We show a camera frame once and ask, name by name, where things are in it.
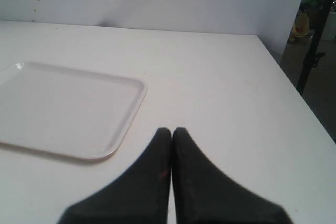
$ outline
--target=tray rim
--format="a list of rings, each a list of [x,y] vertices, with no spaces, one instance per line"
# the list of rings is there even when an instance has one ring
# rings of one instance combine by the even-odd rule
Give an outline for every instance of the tray rim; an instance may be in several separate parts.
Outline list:
[[[128,77],[128,76],[123,76],[120,74],[111,74],[111,73],[107,73],[107,72],[102,72],[102,71],[92,71],[92,70],[87,70],[87,69],[81,69],[81,68],[76,68],[76,67],[67,67],[64,65],[59,65],[59,64],[53,64],[53,63],[45,63],[45,62],[40,62],[40,61],[32,61],[32,60],[26,60],[26,61],[21,61],[19,63],[13,63],[11,65],[6,66],[5,68],[0,69],[0,72],[5,71],[6,69],[19,65],[19,64],[34,64],[34,65],[44,65],[44,66],[48,66],[48,67],[56,67],[56,68],[66,68],[68,70],[75,70],[75,71],[81,71],[81,72],[86,72],[86,73],[95,73],[95,74],[101,74],[101,75],[105,75],[105,76],[109,76],[109,77],[117,77],[117,78],[122,78],[122,79],[128,79],[128,80],[133,80],[136,81],[137,83],[141,83],[143,85],[143,89],[141,90],[141,93],[139,94],[139,98],[137,99],[133,110],[131,111],[131,113],[128,116],[128,119],[126,120],[126,122],[124,123],[119,136],[117,137],[116,142],[111,146],[111,148],[107,149],[104,152],[101,152],[99,154],[96,155],[74,155],[74,154],[70,154],[70,153],[65,153],[65,152],[55,152],[55,151],[51,151],[51,150],[46,150],[43,148],[36,148],[36,147],[29,147],[27,145],[24,144],[12,144],[12,143],[8,143],[8,142],[4,142],[3,140],[0,139],[0,147],[1,145],[5,145],[5,146],[14,146],[14,147],[18,147],[18,148],[22,148],[22,149],[28,149],[28,150],[33,150],[33,151],[37,151],[39,153],[47,153],[47,154],[53,154],[53,155],[57,155],[57,156],[63,156],[63,157],[70,157],[70,158],[75,158],[75,159],[80,159],[80,160],[84,160],[84,161],[97,161],[97,160],[101,160],[101,159],[106,159],[108,157],[110,157],[120,146],[121,142],[123,141],[123,139],[126,136],[126,133],[128,131],[128,129],[131,127],[132,122],[135,118],[135,115],[137,114],[142,101],[144,100],[144,97],[148,91],[148,84],[147,82],[145,82],[144,80],[137,78],[137,77]]]

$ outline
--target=white table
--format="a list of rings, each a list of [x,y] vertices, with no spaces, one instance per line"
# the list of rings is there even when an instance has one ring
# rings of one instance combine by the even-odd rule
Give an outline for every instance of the white table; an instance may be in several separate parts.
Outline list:
[[[103,162],[0,148],[0,223],[55,223],[125,171],[160,126],[186,127],[215,165],[296,224],[335,223],[336,145],[257,36],[0,22],[0,68],[25,60],[138,77],[149,89]]]

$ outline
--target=black metal pole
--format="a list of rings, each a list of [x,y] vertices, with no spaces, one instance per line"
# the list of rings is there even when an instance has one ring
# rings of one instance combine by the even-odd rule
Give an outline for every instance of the black metal pole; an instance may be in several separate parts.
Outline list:
[[[310,47],[308,49],[308,52],[306,54],[306,57],[303,61],[303,67],[302,67],[302,72],[297,84],[296,89],[300,93],[300,95],[303,94],[303,90],[306,86],[309,73],[311,68],[316,67],[318,64],[318,60],[324,56],[323,53],[316,54],[317,47],[319,46],[321,36],[324,30],[324,26],[327,22],[329,12],[330,12],[330,7],[332,5],[333,0],[324,0],[323,7],[320,13],[320,22],[319,25],[315,29],[314,36],[312,38]]]

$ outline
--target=white backdrop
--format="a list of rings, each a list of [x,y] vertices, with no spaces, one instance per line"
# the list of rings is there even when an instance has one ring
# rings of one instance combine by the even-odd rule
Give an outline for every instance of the white backdrop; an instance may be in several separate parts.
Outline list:
[[[0,0],[0,20],[254,34],[280,59],[300,0]]]

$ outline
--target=plastic tray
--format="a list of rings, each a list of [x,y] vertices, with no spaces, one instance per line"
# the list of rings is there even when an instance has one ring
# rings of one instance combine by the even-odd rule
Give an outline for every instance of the plastic tray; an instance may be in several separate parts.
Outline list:
[[[120,145],[147,92],[139,79],[37,62],[0,71],[0,142],[80,159]]]

